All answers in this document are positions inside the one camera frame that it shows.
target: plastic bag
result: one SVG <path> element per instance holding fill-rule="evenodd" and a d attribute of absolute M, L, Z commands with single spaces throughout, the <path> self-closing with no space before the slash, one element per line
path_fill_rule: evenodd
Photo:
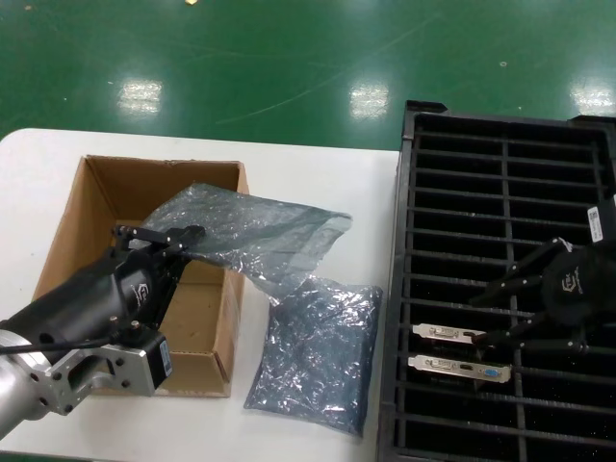
<path fill-rule="evenodd" d="M 142 224 L 154 231 L 203 226 L 206 238 L 188 249 L 197 260 L 249 277 L 282 299 L 299 287 L 351 225 L 347 214 L 194 184 Z"/>
<path fill-rule="evenodd" d="M 263 359 L 244 407 L 361 435 L 382 294 L 311 276 L 271 306 Z"/>

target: metal bracket plate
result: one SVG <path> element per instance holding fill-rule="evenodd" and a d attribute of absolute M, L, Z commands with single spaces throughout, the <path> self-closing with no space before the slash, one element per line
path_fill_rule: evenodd
<path fill-rule="evenodd" d="M 511 378 L 511 368 L 509 366 L 489 366 L 423 354 L 409 357 L 408 365 L 418 371 L 443 373 L 457 377 L 484 380 L 486 382 L 505 383 Z"/>
<path fill-rule="evenodd" d="M 475 335 L 485 334 L 485 332 L 481 330 L 460 329 L 458 327 L 446 327 L 436 324 L 413 325 L 413 333 L 419 335 L 423 339 L 444 340 L 447 342 L 470 345 L 473 344 L 473 337 Z"/>

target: cardboard box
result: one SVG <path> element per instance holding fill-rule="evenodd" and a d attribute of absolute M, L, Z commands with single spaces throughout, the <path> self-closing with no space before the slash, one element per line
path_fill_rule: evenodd
<path fill-rule="evenodd" d="M 82 159 L 35 298 L 100 258 L 117 223 L 141 223 L 194 182 L 248 193 L 241 163 Z M 187 265 L 161 326 L 173 363 L 161 395 L 229 396 L 243 293 L 243 276 L 200 262 Z"/>

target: black plastic tray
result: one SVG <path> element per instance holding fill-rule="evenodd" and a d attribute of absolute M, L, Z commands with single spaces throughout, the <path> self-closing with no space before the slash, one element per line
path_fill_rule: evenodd
<path fill-rule="evenodd" d="M 407 102 L 381 377 L 378 460 L 616 460 L 616 364 L 488 351 L 506 384 L 409 368 L 410 354 L 466 357 L 411 325 L 503 328 L 538 299 L 468 305 L 486 281 L 553 237 L 587 244 L 586 210 L 615 193 L 611 119 L 459 115 Z M 616 334 L 611 341 L 616 343 Z M 610 344 L 596 336 L 596 344 Z"/>

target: white table surface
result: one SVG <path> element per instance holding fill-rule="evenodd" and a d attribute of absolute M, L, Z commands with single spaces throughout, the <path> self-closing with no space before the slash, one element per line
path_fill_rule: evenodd
<path fill-rule="evenodd" d="M 397 152 L 26 129 L 0 142 L 0 319 L 30 302 L 79 159 L 89 154 L 241 161 L 254 195 L 353 216 L 318 275 L 387 289 Z M 246 281 L 231 398 L 89 397 L 68 417 L 22 423 L 0 450 L 97 460 L 374 460 L 380 341 L 363 440 L 243 409 L 267 313 L 266 297 Z"/>

